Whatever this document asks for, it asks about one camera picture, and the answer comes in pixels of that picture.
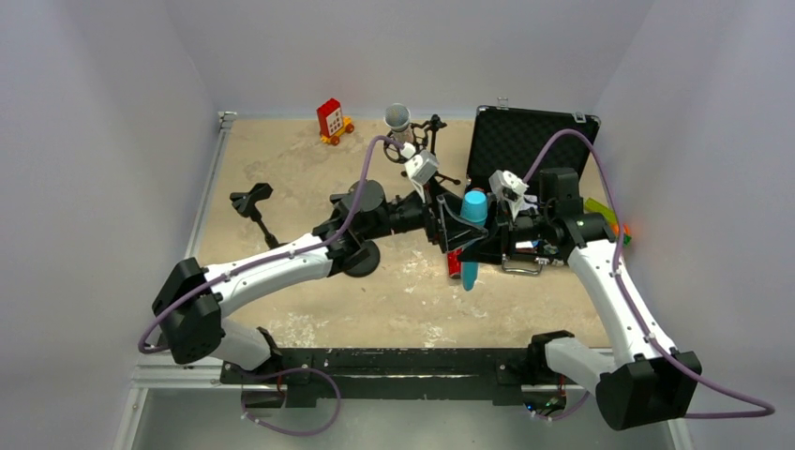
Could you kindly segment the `rhinestone silver microphone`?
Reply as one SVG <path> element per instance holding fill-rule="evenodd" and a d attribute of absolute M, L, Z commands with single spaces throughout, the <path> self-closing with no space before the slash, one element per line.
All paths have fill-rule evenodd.
<path fill-rule="evenodd" d="M 391 139 L 396 143 L 413 142 L 412 120 L 410 110 L 401 103 L 393 103 L 384 111 L 384 123 L 390 129 Z"/>

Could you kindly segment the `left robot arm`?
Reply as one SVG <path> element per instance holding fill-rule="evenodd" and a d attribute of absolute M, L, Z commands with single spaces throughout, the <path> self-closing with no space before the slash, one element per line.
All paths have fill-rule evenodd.
<path fill-rule="evenodd" d="M 349 272 L 372 256 L 381 237 L 422 230 L 447 252 L 488 236 L 484 226 L 454 212 L 458 197 L 445 189 L 434 200 L 424 195 L 419 190 L 389 201 L 380 183 L 357 182 L 331 196 L 329 219 L 290 243 L 233 262 L 178 262 L 152 306 L 165 351 L 178 365 L 212 356 L 245 370 L 259 368 L 276 346 L 264 331 L 232 321 L 237 309 L 293 285 Z"/>

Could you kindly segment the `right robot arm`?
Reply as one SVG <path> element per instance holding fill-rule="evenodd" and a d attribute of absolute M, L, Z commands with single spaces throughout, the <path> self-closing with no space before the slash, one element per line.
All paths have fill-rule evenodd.
<path fill-rule="evenodd" d="M 496 171 L 489 192 L 471 190 L 454 204 L 439 204 L 442 242 L 465 264 L 486 263 L 492 249 L 539 239 L 585 288 L 612 349 L 603 355 L 566 331 L 532 337 L 520 374 L 559 374 L 596 401 L 607 425 L 624 430 L 683 418 L 702 367 L 694 352 L 681 352 L 656 323 L 625 270 L 621 242 L 605 217 L 588 212 L 570 168 L 540 172 L 539 212 L 523 210 L 526 186 Z"/>

